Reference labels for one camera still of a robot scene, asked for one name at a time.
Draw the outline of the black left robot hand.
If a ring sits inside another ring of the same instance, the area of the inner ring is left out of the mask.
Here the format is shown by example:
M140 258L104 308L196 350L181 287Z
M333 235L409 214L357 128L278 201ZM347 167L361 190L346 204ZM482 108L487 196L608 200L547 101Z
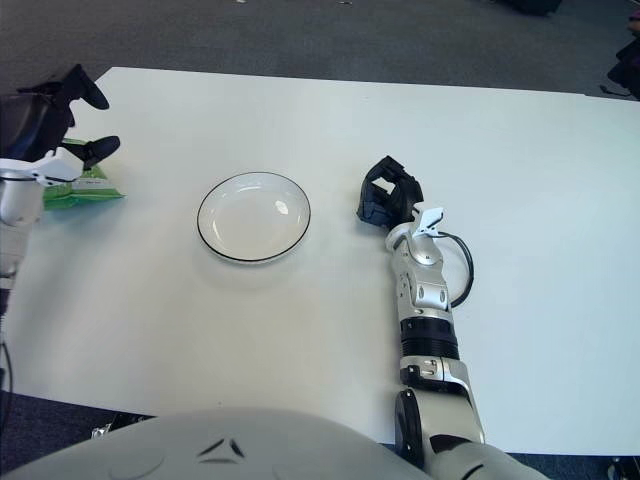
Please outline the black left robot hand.
M73 140L71 104L82 100L97 110L110 104L76 64L35 86L1 96L1 178L37 182L45 187L71 183L120 147L120 139Z

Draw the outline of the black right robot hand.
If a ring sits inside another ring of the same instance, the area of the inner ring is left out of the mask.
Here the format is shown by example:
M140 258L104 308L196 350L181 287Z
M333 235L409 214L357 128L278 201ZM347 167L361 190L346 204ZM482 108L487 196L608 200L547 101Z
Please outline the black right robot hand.
M425 209L423 200L419 182L403 165L385 156L365 175L356 214L364 223L388 229L389 242L448 236L436 228L444 217L443 209Z

